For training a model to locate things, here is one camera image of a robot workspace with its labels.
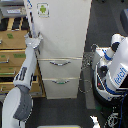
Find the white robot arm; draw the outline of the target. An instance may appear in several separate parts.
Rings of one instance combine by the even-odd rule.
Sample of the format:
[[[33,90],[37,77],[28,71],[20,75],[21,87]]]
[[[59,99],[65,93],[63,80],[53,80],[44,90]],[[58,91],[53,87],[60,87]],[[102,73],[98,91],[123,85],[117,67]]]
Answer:
[[[42,40],[41,33],[32,37],[25,35],[26,59],[13,80],[14,88],[9,91],[3,102],[2,128],[25,128],[33,107],[29,91],[37,65],[36,50]]]

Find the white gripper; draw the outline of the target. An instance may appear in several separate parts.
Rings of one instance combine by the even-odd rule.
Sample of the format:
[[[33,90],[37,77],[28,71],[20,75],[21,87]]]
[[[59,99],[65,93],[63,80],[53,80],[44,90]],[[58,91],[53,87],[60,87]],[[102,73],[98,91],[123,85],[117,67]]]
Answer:
[[[25,43],[28,47],[32,47],[33,49],[36,49],[39,45],[41,40],[43,40],[42,34],[38,33],[38,38],[36,38],[36,33],[32,32],[33,38],[26,37]]]

